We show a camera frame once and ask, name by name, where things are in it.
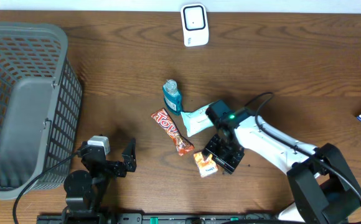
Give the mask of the red Top chocolate bar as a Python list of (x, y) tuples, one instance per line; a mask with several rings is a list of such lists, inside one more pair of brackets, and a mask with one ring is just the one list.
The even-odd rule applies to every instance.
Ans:
[(175, 122), (168, 114), (165, 108), (161, 108), (151, 114), (151, 118), (156, 121), (160, 127), (165, 130), (169, 137), (173, 140), (177, 152), (180, 156), (194, 150), (194, 145), (181, 135)]

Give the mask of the orange snack packet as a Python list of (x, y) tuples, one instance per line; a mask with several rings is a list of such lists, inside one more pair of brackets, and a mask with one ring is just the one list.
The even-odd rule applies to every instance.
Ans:
[(207, 157), (204, 157), (202, 152), (197, 152), (194, 154), (194, 161), (198, 167), (199, 174), (201, 178), (208, 177), (218, 171), (217, 164), (212, 159), (213, 155), (209, 154)]

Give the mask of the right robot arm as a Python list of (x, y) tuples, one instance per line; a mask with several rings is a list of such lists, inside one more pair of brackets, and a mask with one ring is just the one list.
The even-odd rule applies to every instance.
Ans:
[(249, 149), (288, 179), (291, 205), (273, 217), (261, 214), (243, 223), (347, 223), (361, 208), (361, 187), (336, 146), (298, 141), (266, 123), (258, 112), (234, 111), (222, 101), (210, 105), (206, 114), (217, 133), (204, 153), (225, 172), (234, 173)]

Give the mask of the blue mouthwash bottle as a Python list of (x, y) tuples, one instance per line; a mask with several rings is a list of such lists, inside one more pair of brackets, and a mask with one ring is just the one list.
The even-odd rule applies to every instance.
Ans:
[(175, 115), (180, 115), (183, 111), (182, 95), (175, 80), (166, 80), (162, 86), (164, 102), (167, 108)]

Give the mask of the light blue wet wipes pack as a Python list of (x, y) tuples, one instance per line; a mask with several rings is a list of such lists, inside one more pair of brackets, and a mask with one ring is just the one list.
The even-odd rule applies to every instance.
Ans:
[(211, 122), (209, 117), (206, 115), (206, 110), (209, 106), (210, 105), (205, 105), (193, 112), (181, 113), (188, 137), (213, 126), (213, 122)]

